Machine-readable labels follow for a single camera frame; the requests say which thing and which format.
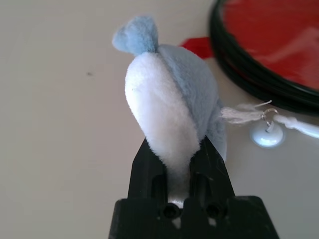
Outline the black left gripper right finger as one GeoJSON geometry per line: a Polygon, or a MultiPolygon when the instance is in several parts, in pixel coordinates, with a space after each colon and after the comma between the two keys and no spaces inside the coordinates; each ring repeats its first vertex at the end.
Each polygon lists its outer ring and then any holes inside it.
{"type": "Polygon", "coordinates": [[[207,137],[189,166],[190,196],[199,200],[226,200],[234,196],[224,160],[207,137]]]}

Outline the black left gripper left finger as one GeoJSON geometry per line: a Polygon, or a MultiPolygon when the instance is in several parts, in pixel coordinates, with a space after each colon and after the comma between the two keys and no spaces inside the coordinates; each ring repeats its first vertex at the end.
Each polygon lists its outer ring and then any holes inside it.
{"type": "Polygon", "coordinates": [[[130,199],[167,199],[166,167],[144,140],[133,162],[129,183],[130,199]]]}

